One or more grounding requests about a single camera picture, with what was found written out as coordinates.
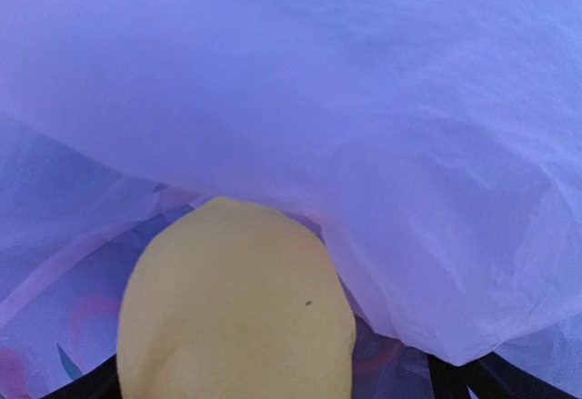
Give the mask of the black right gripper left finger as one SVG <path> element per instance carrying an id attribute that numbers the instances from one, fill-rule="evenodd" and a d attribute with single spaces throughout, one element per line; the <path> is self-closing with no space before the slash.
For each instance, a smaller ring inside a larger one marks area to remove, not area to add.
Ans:
<path id="1" fill-rule="evenodd" d="M 71 384 L 46 395 L 45 399 L 119 399 L 116 356 Z"/>

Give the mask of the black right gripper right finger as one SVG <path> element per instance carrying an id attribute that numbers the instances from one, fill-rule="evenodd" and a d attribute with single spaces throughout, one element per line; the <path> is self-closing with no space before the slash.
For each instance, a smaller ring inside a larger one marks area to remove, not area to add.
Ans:
<path id="1" fill-rule="evenodd" d="M 436 399 L 574 399 L 575 396 L 512 365 L 496 353 L 454 366 L 427 356 Z"/>

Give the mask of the yellow lemon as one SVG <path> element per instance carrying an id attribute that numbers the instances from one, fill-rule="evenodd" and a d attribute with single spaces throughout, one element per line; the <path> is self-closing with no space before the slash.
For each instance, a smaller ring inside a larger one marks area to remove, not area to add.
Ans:
<path id="1" fill-rule="evenodd" d="M 347 398 L 356 322 L 320 239 L 216 198 L 147 246 L 124 292 L 125 398 Z"/>

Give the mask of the pink plastic bag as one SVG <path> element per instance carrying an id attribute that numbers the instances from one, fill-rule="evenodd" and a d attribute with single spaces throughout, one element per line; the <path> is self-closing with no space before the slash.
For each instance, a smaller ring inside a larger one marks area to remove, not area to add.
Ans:
<path id="1" fill-rule="evenodd" d="M 581 394 L 581 0 L 1 0 L 1 395 L 115 355 L 224 195 L 322 240 L 356 398 L 496 353 Z"/>

